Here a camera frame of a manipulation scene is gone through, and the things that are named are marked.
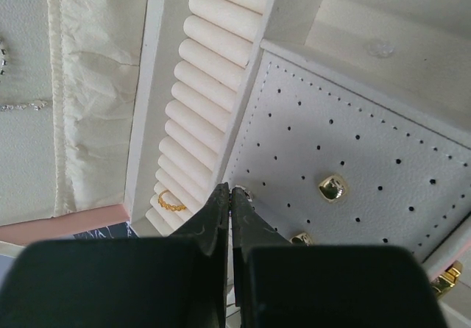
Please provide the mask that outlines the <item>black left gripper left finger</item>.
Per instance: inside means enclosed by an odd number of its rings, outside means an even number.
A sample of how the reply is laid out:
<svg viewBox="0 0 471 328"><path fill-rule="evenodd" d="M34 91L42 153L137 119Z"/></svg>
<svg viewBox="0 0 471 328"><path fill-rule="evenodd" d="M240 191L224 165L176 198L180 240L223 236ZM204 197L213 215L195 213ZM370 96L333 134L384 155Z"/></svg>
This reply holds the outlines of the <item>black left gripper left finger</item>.
<svg viewBox="0 0 471 328"><path fill-rule="evenodd" d="M166 237L48 240L1 287L3 327L223 327L230 191Z"/></svg>

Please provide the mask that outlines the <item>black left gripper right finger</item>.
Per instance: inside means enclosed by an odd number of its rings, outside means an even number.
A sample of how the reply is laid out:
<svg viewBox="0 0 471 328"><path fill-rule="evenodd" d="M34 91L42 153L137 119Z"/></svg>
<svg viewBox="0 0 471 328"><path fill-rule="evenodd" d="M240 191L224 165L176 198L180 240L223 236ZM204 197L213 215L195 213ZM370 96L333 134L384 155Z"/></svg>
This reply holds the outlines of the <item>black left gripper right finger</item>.
<svg viewBox="0 0 471 328"><path fill-rule="evenodd" d="M243 327L445 327L429 280L395 246L293 244L230 199L235 301Z"/></svg>

